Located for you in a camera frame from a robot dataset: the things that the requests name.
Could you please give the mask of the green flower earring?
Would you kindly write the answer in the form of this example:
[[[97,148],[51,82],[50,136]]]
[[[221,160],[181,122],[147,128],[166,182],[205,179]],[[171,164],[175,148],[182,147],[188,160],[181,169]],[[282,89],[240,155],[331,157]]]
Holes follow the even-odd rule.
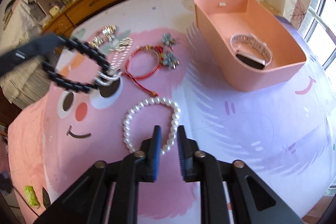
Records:
[[[179,61],[173,52],[168,52],[163,54],[161,64],[171,69],[175,69],[179,65]]]
[[[166,33],[162,35],[161,43],[167,47],[172,47],[176,45],[175,39],[171,36],[171,33]]]

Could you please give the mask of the pink band smart watch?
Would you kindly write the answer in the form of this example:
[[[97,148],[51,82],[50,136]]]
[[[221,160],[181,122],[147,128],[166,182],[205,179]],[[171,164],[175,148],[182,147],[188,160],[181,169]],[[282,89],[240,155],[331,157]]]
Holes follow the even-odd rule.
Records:
[[[267,43],[262,42],[253,34],[235,34],[230,38],[230,44],[236,51],[236,57],[245,64],[251,62],[258,69],[266,68],[271,62],[273,53]]]

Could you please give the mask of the pink plastic storage box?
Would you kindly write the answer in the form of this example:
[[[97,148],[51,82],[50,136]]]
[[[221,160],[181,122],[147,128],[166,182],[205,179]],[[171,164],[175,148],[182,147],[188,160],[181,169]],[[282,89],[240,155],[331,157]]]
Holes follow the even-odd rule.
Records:
[[[197,28],[225,80],[251,92],[290,80],[306,55],[288,30],[256,0],[194,0]]]

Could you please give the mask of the beige ruffled cloth cover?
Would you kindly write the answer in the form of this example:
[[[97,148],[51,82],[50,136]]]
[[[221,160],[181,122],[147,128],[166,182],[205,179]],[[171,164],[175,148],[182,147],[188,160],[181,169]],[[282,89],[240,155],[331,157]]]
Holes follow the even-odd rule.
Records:
[[[35,0],[14,0],[7,12],[11,15],[1,34],[1,55],[11,52],[16,64],[1,77],[1,89],[10,103],[24,109],[44,97],[51,84],[42,58],[23,51],[40,36],[46,15]]]

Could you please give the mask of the cartoon printed bed sheet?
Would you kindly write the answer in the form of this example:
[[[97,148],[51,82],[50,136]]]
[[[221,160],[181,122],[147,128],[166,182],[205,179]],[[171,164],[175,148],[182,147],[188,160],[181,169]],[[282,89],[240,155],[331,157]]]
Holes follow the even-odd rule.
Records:
[[[243,160],[299,216],[324,195],[335,178],[335,93],[306,41],[284,18],[283,43],[294,38],[304,66],[278,85],[241,92],[228,85],[211,48],[195,25],[194,0],[129,0],[73,31],[90,40],[108,24],[130,30],[133,47],[177,41],[176,69],[162,68],[143,85],[181,108],[179,121],[200,149],[217,159]],[[123,119],[147,97],[132,80],[121,79],[105,94],[71,94],[56,86],[30,105],[9,128],[9,165],[27,223],[32,212],[24,188],[54,201],[98,160],[114,162],[128,153]]]

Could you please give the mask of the green wrapper on floor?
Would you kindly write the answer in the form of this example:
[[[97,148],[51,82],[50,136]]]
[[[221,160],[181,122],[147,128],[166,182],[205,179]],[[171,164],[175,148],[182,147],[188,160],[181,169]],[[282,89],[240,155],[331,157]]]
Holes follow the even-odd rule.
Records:
[[[29,206],[39,208],[40,203],[39,203],[37,195],[34,191],[33,186],[26,185],[24,187],[24,192],[25,192],[26,200],[27,200],[27,203],[29,204]]]

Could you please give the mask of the window with metal frame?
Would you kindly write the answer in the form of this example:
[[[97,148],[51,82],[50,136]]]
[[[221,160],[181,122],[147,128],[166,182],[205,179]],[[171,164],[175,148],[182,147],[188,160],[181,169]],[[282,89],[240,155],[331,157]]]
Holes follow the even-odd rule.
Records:
[[[311,0],[299,33],[323,69],[335,67],[335,0]]]

